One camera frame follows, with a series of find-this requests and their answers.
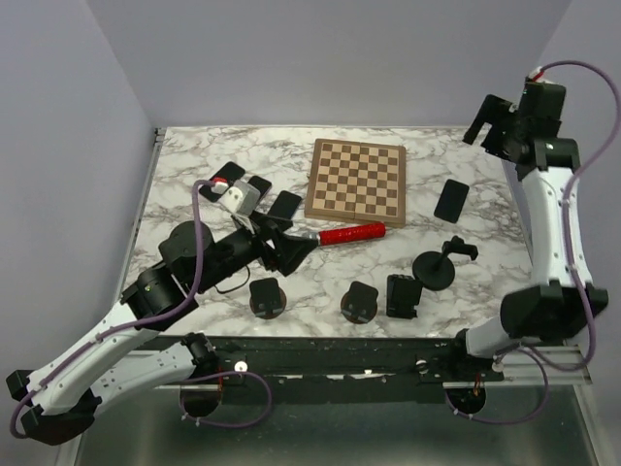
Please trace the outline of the black phone blue case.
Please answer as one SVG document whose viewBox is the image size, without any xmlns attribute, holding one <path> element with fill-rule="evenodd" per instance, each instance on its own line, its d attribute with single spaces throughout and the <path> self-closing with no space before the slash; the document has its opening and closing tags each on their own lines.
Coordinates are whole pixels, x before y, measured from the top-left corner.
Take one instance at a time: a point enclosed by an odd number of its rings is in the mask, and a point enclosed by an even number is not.
<svg viewBox="0 0 621 466">
<path fill-rule="evenodd" d="M 302 197 L 290 191 L 281 191 L 267 212 L 270 217 L 291 220 L 302 203 Z"/>
</svg>

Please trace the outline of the black phone purple case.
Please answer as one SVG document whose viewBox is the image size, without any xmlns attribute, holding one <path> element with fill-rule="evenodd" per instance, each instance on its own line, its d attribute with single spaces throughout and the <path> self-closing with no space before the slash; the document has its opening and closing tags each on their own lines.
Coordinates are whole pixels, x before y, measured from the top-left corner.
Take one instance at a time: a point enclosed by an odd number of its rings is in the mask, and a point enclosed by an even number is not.
<svg viewBox="0 0 621 466">
<path fill-rule="evenodd" d="M 250 177 L 248 183 L 259 191 L 259 200 L 262 200 L 272 188 L 271 182 L 259 176 Z"/>
</svg>

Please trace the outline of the black round-base phone holder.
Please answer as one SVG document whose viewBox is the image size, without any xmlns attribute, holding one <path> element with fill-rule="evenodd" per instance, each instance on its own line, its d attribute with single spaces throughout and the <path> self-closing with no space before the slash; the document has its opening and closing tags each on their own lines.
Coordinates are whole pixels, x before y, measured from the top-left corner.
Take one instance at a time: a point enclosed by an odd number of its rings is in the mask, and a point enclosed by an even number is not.
<svg viewBox="0 0 621 466">
<path fill-rule="evenodd" d="M 476 260 L 478 248 L 467 244 L 458 236 L 453 236 L 442 244 L 441 251 L 430 250 L 419 254 L 412 263 L 413 276 L 426 289 L 442 291 L 449 288 L 455 279 L 455 267 L 449 258 L 452 253 Z"/>
</svg>

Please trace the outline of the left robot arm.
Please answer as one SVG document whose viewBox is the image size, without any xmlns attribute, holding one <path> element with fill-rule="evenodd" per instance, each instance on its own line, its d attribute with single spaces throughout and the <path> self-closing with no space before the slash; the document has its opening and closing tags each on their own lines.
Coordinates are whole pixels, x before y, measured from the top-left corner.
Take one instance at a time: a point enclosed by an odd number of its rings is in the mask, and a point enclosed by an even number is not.
<svg viewBox="0 0 621 466">
<path fill-rule="evenodd" d="M 57 446 L 81 435 L 133 393 L 226 377 L 202 333 L 190 333 L 141 363 L 127 356 L 196 310 L 198 295 L 250 263 L 259 261 L 283 276 L 295 272 L 321 240 L 289 235 L 291 225 L 260 215 L 219 241 L 200 219 L 175 227 L 159 246 L 161 261 L 145 269 L 86 335 L 40 369 L 15 370 L 6 378 L 17 402 L 11 434 Z"/>
</svg>

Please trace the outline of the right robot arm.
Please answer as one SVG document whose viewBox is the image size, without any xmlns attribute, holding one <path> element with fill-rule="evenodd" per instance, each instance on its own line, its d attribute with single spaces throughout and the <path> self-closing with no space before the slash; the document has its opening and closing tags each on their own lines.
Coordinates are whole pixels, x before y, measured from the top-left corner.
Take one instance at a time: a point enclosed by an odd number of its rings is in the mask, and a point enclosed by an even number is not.
<svg viewBox="0 0 621 466">
<path fill-rule="evenodd" d="M 577 142 L 558 135 L 566 90 L 526 79 L 517 105 L 489 94 L 463 140 L 472 144 L 484 124 L 481 145 L 513 163 L 531 226 L 529 286 L 507 294 L 498 316 L 468 329 L 465 346 L 446 357 L 448 373 L 465 381 L 491 357 L 513 345 L 556 343 L 591 328 L 608 304 L 584 258 L 577 211 Z"/>
</svg>

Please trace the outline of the left round wooden phone stand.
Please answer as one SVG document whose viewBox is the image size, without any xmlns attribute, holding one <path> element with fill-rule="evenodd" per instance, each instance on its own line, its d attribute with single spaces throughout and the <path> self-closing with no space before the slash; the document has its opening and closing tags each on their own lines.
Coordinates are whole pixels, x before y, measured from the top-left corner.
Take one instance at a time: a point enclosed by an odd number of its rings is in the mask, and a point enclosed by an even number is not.
<svg viewBox="0 0 621 466">
<path fill-rule="evenodd" d="M 253 281 L 249 285 L 249 291 L 249 306 L 256 317 L 273 319 L 283 313 L 286 296 L 279 287 L 277 279 L 266 278 Z"/>
</svg>

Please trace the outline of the round wooden phone stand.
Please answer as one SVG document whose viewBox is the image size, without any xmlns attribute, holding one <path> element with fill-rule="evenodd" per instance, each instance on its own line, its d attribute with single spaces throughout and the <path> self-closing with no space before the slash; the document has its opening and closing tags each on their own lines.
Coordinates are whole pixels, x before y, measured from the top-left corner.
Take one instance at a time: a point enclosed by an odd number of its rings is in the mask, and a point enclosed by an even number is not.
<svg viewBox="0 0 621 466">
<path fill-rule="evenodd" d="M 352 323 L 369 323 L 377 313 L 377 298 L 378 291 L 375 287 L 352 282 L 341 301 L 341 313 Z"/>
<path fill-rule="evenodd" d="M 256 317 L 273 319 L 283 313 L 286 296 L 279 287 L 277 279 L 266 278 L 253 281 L 249 285 L 249 291 L 249 306 Z"/>
</svg>

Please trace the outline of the black folding phone stand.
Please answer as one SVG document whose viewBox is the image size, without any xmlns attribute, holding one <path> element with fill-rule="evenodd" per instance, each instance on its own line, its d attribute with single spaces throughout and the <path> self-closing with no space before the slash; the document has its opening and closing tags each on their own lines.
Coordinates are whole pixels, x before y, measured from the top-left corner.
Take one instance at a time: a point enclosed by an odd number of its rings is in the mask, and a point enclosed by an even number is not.
<svg viewBox="0 0 621 466">
<path fill-rule="evenodd" d="M 416 318 L 416 307 L 420 303 L 422 289 L 422 282 L 414 277 L 389 275 L 386 289 L 386 314 L 392 318 Z"/>
</svg>

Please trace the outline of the wooden chessboard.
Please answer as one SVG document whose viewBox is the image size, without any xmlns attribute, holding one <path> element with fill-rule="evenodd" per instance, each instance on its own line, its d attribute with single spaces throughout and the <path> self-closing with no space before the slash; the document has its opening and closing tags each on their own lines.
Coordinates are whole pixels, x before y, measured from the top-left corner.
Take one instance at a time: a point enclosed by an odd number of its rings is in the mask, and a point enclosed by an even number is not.
<svg viewBox="0 0 621 466">
<path fill-rule="evenodd" d="M 305 216 L 401 228 L 406 225 L 406 178 L 402 146 L 317 139 Z"/>
</svg>

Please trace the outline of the red glitter toy microphone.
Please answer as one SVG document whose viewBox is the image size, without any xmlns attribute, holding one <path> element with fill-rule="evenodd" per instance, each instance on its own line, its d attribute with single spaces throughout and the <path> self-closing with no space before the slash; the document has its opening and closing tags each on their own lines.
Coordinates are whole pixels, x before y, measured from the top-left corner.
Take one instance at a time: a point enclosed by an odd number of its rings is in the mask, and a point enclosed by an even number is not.
<svg viewBox="0 0 621 466">
<path fill-rule="evenodd" d="M 322 231 L 310 231 L 303 237 L 315 241 L 320 247 L 370 241 L 383 238 L 386 226 L 382 222 L 369 223 Z"/>
</svg>

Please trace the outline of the black mounting rail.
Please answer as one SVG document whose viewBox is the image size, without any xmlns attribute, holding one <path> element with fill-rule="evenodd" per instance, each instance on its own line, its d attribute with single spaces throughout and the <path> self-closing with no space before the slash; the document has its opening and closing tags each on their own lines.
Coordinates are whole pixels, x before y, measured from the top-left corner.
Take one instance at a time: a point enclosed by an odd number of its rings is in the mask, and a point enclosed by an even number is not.
<svg viewBox="0 0 621 466">
<path fill-rule="evenodd" d="M 443 389 L 504 376 L 446 338 L 213 337 L 219 366 L 238 361 L 266 380 L 276 404 L 442 403 Z"/>
</svg>

